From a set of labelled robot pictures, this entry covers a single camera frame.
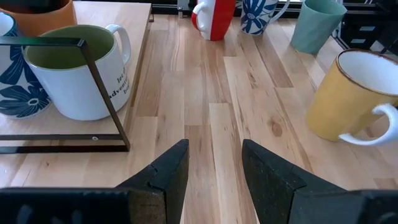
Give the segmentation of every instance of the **orange mug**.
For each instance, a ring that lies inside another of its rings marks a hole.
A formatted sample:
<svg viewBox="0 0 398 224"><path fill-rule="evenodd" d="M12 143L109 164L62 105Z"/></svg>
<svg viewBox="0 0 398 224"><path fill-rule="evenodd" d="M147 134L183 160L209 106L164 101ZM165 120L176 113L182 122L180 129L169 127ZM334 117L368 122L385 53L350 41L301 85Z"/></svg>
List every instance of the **orange mug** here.
<svg viewBox="0 0 398 224"><path fill-rule="evenodd" d="M0 4L0 12L11 15L18 23L24 36L34 37L50 30L77 25L76 12L72 0L59 0L57 10L34 13L23 7Z"/></svg>

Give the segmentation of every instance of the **brown rim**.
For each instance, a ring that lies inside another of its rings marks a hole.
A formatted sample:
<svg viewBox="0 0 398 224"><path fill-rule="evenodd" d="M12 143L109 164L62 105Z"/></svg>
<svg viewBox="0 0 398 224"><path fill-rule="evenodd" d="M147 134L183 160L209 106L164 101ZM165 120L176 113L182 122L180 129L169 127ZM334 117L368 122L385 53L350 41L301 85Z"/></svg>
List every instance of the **brown rim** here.
<svg viewBox="0 0 398 224"><path fill-rule="evenodd" d="M59 8L59 9L57 9L57 10L54 10L54 11L51 11L51 12L45 12L45 13L14 12L14 11L9 11L9 10L3 8L3 7L0 7L0 9L1 9L4 13L10 14L10 15L13 15L13 14L22 14L22 15L29 15L29 16L36 16L36 15L37 15L37 16L40 16L40 15L46 15L46 14L57 13L58 11L61 11L62 9L65 9L66 7L68 7L70 4L73 4L73 0L65 0L65 4L64 4L61 8Z"/></svg>
<svg viewBox="0 0 398 224"><path fill-rule="evenodd" d="M368 87L366 87L366 86L363 86L363 85L359 84L359 83L356 82L352 77L350 77L350 76L340 67L340 63L339 63L338 60L339 60L339 58L340 58L340 55L342 55L343 53L346 53L346 52L351 52L351 51L352 51L352 52L365 52L365 53L368 53L368 54L373 54L373 55L375 55L375 56L378 56L378 57L382 57L382 58L384 58L384 59L387 59L388 61L394 63L395 65L398 65L398 62L397 62L396 60L391 59L391 58L389 58L389 57L386 57L385 55L382 55L382 54L378 54L378 53L369 51L369 50L363 50L363 49L348 49L348 50L344 50L344 51L340 52L340 53L337 55L336 64L337 64L338 70L339 70L349 81L351 81L351 82L354 83L355 85L360 86L361 88L367 89L367 90L369 90L369 91L372 91L372 92L375 92L375 93L378 93L378 94L385 95L385 96L398 96L398 94L389 94L389 93L383 93L383 92L380 92L380 91L377 91L377 90L372 90L372 89L370 89L370 88L368 88Z"/></svg>

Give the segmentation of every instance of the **teal cup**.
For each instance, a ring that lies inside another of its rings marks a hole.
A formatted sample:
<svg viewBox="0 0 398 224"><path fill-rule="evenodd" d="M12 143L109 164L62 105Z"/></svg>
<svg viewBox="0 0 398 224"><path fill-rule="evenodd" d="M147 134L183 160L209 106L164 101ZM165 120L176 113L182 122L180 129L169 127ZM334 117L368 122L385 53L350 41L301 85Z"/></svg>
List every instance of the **teal cup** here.
<svg viewBox="0 0 398 224"><path fill-rule="evenodd" d="M299 52L317 54L346 12L334 0L306 0L294 29L292 46Z"/></svg>

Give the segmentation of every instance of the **mug rim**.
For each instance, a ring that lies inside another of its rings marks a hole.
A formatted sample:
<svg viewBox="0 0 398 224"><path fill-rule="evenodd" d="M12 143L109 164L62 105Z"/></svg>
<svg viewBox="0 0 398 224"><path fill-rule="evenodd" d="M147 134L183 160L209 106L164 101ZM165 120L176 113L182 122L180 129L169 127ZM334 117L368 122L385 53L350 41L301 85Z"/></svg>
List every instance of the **mug rim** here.
<svg viewBox="0 0 398 224"><path fill-rule="evenodd" d="M109 31L108 29L105 29L104 27L94 26L94 25L78 24L78 25L74 25L74 26L66 26L66 27L62 27L62 28L59 28L59 29L50 30L50 31L48 31L48 32L46 32L46 33L40 35L39 37L43 37L43 35L45 35L45 34L49 34L49 33L51 33L51 32L55 32L55 31L58 31L58 30L62 30L62 29L66 29L66 28L71 28L71 27L92 27L92 28L99 28L99 29L102 29L102 30L106 31L107 33L109 33L109 34L112 36L112 38L113 38L113 45L112 45L111 50L109 50L109 51L108 51L104 56L102 56L101 58L95 60L95 63L98 63L98 62L104 60L104 59L105 59L107 56L109 56L109 54L110 54L111 52L113 52L113 50L116 48L117 40L116 40L115 36L113 35L113 33L112 33L111 31ZM27 51L30 49L30 47L31 47L31 46L28 46L28 47L25 48L25 50L24 50L24 58L25 58L25 61L26 61L29 65L31 65L31 66L33 66L33 67L35 67L35 68L39 68L39 69L41 69L41 70L57 71L57 72L59 72L59 71L77 70L77 69L80 69L80 68L83 68L83 67L86 67L86 66L87 66L87 65L80 65L79 67L74 67L74 68L61 68L61 69L59 69L59 68L44 68L44 67L38 66L38 65L33 64L33 63L29 60L29 58L28 58L28 56L27 56Z"/></svg>
<svg viewBox="0 0 398 224"><path fill-rule="evenodd" d="M12 30L14 30L16 28L17 22L13 18L13 16L10 15L10 14L7 14L5 12L0 12L0 15L5 15L5 16L8 16L8 17L10 17L12 19L12 27L4 35L2 35L2 37L6 37L8 34L10 34L12 32Z"/></svg>
<svg viewBox="0 0 398 224"><path fill-rule="evenodd" d="M347 13L347 8L345 8L344 5L342 5L342 4L339 4L339 3L337 3L337 2L335 2L335 3L336 3L336 5L338 5L338 7L340 7L341 9L345 9L345 12L342 13L342 14L330 14L330 13L325 13L325 12L320 12L320 11L314 10L312 7L308 6L308 2L307 2L307 1L304 1L302 4L303 4L303 6L307 7L307 8L310 9L311 11L316 12L316 13L319 13L319 14L328 15L328 16L341 16L341 15L345 15L345 14Z"/></svg>
<svg viewBox="0 0 398 224"><path fill-rule="evenodd" d="M337 69L339 70L339 72L340 72L341 74L343 74L343 76L344 76L348 81L350 81L351 83L353 83L353 84L355 84L355 85L357 85L357 86L359 86L359 87L361 87L361 88L364 88L365 90L369 90L369 91L371 91L371 92L378 93L378 94L380 94L380 95L384 95L384 96L398 96L398 94L383 93L383 92L381 92L381 91L373 90L372 88L366 87L366 86L361 85L360 83L356 82L356 81L355 81L351 76L349 76L349 75L343 70L343 68L340 66L339 58L340 58L340 56L341 56L343 53L346 53L346 52L362 52L362 53L372 54L372 55L375 55L375 56L378 56L378 57L382 57L382 58L384 58L384 59L386 59L386 60L392 62L393 64L395 64L395 65L397 65L397 66L398 66L398 61L396 61L396 60L394 60L394 59L392 59L392 58L389 58L389 57L387 57L387 56L385 56L385 55L383 55L383 54L379 54L379 53L372 52L372 51L370 51L370 50L363 50L363 49L347 49L347 50L343 50L342 52L340 52L340 53L337 55L336 62L335 62L335 63L337 64Z"/></svg>
<svg viewBox="0 0 398 224"><path fill-rule="evenodd" d="M15 15L29 15L29 16L43 16L43 15L49 15L49 14L56 14L58 13L58 11L64 10L66 7L68 7L70 4L73 4L73 0L68 0L68 2L61 8L51 11L51 12L45 12L45 13L22 13L22 12L13 12L13 11L9 11L7 9L4 9L2 7L0 7L0 9L2 11L4 11L4 13L6 14L15 14Z"/></svg>

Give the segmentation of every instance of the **wood knot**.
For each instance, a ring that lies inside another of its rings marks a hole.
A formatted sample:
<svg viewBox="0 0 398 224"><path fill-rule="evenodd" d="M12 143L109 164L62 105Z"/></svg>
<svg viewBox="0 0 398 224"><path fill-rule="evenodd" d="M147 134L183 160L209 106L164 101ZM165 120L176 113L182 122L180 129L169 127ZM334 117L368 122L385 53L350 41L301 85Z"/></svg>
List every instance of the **wood knot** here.
<svg viewBox="0 0 398 224"><path fill-rule="evenodd" d="M282 127L278 122L275 122L272 118L267 122L268 126L271 128L272 133L275 137L281 137Z"/></svg>

